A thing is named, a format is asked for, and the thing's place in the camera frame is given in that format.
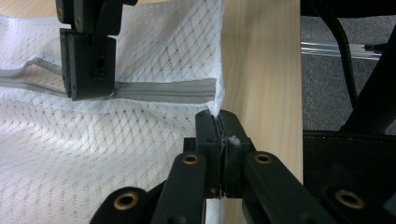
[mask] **light wood surface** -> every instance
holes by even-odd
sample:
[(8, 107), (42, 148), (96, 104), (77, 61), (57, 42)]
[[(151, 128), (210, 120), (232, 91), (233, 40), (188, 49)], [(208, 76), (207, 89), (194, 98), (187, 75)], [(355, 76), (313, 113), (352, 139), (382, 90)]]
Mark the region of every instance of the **light wood surface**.
[[(0, 0), (0, 13), (54, 16), (55, 0)], [(223, 108), (258, 150), (277, 155), (302, 180), (300, 0), (225, 0), (221, 41)], [(227, 199), (225, 213), (225, 223), (244, 222), (241, 200)]]

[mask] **zipper teeth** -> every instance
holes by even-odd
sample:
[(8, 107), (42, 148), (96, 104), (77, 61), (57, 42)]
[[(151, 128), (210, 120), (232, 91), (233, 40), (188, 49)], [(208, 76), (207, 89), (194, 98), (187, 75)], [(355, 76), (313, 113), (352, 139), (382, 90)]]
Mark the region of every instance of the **zipper teeth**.
[(38, 83), (35, 83), (33, 81), (0, 78), (0, 82), (10, 83), (10, 84), (23, 84), (23, 85), (31, 86), (33, 88), (39, 88), (39, 89), (42, 89), (42, 90), (45, 90), (45, 91), (53, 91), (53, 92), (60, 93), (60, 94), (66, 94), (65, 91), (56, 89), (56, 88), (51, 87), (51, 86), (38, 84)]
[(116, 93), (131, 93), (131, 94), (147, 94), (147, 95), (177, 95), (177, 96), (214, 96), (216, 90), (214, 89), (186, 89), (186, 90), (172, 90), (172, 89), (124, 89), (116, 88)]

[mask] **black cable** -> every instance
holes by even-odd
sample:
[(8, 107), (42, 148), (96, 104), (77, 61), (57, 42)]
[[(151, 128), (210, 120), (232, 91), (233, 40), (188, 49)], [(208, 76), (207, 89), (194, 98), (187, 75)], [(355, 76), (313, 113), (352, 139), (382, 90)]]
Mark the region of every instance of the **black cable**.
[(352, 108), (355, 108), (358, 102), (358, 92), (356, 91), (355, 78), (353, 77), (352, 57), (349, 49), (349, 42), (347, 34), (344, 31), (340, 21), (333, 15), (332, 10), (329, 8), (326, 0), (308, 0), (311, 7), (323, 19), (332, 35), (337, 41), (338, 48), (341, 54), (341, 61), (343, 63), (344, 78), (346, 80), (347, 92), (349, 94), (350, 103)]

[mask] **mounting hole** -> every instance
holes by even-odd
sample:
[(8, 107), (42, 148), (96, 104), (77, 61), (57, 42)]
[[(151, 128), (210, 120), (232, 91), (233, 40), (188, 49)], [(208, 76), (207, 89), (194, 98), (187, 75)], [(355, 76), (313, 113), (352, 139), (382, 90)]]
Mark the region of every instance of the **mounting hole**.
[(119, 197), (116, 198), (114, 201), (114, 207), (117, 210), (124, 211), (137, 205), (138, 201), (139, 197), (137, 193), (129, 191), (119, 195)]
[(76, 26), (81, 25), (81, 18), (79, 16), (76, 17)]
[(183, 162), (188, 165), (193, 165), (198, 162), (198, 157), (195, 155), (187, 155), (183, 158)]
[(256, 162), (258, 162), (258, 163), (261, 163), (261, 164), (268, 164), (268, 163), (271, 163), (271, 162), (272, 162), (271, 157), (269, 157), (269, 156), (267, 156), (267, 155), (264, 155), (264, 154), (256, 155), (256, 156), (254, 157), (254, 160), (255, 160)]
[(334, 195), (335, 199), (346, 207), (353, 209), (362, 209), (364, 207), (363, 199), (352, 191), (340, 189)]
[(61, 19), (63, 17), (62, 9), (58, 8), (58, 10), (56, 10), (56, 14), (58, 15), (58, 18)]
[(105, 64), (106, 64), (106, 62), (105, 62), (105, 59), (103, 57), (100, 57), (100, 58), (98, 58), (98, 60), (96, 60), (96, 67), (99, 70), (105, 69)]

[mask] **gray carpet floor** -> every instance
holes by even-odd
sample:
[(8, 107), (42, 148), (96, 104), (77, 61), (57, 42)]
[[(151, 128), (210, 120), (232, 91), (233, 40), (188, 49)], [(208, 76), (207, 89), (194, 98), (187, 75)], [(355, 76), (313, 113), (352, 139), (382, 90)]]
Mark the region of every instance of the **gray carpet floor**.
[[(396, 17), (341, 19), (350, 44), (387, 43)], [(303, 42), (336, 43), (321, 18), (302, 17)], [(358, 91), (371, 75), (377, 61), (353, 59)], [(352, 108), (341, 58), (303, 55), (303, 123), (305, 130), (338, 131), (347, 121)], [(396, 135), (396, 123), (387, 134)]]

